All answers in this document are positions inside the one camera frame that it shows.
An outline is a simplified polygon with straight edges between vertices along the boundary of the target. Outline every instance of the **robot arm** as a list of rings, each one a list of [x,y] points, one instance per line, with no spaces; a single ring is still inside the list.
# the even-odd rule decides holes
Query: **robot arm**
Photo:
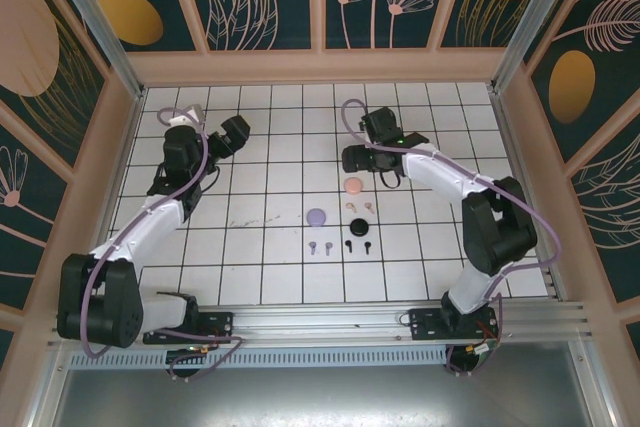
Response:
[[[522,187],[511,177],[496,181],[477,174],[469,178],[455,161],[440,160],[446,156],[422,135],[412,133],[405,137],[388,107],[367,113],[362,117],[361,128],[374,144],[416,148],[425,153],[384,152],[364,145],[351,146],[342,154],[346,172],[367,170],[382,175],[392,171],[420,182],[462,208],[463,244],[469,260],[442,299],[443,318],[449,328],[455,330],[462,316],[487,304],[486,295],[500,271],[521,260],[537,244],[530,215],[478,183],[478,179],[524,200]]]
[[[190,117],[202,119],[199,107],[192,108]],[[193,296],[175,292],[144,292],[138,280],[144,261],[156,250],[168,234],[186,222],[202,196],[201,182],[218,170],[216,163],[240,150],[249,138],[250,127],[241,116],[222,123],[225,135],[217,132],[208,138],[208,158],[203,177],[177,196],[150,211],[160,199],[174,194],[197,174],[202,165],[202,137],[188,117],[170,121],[165,133],[164,162],[158,166],[153,184],[147,192],[141,210],[121,231],[88,255],[73,254],[62,266],[58,301],[57,330],[61,337],[80,338],[80,308],[91,270],[119,239],[119,247],[106,259],[95,288],[104,285],[104,294],[93,293],[87,316],[87,334],[91,342],[128,347],[142,332],[160,328],[183,327],[197,333],[198,306]]]

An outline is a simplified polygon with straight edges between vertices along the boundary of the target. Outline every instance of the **black knob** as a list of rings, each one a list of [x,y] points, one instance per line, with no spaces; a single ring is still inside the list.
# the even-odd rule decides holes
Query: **black knob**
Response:
[[[355,219],[351,222],[351,225],[349,225],[349,230],[356,237],[364,237],[367,235],[367,232],[369,232],[369,224],[364,219]]]

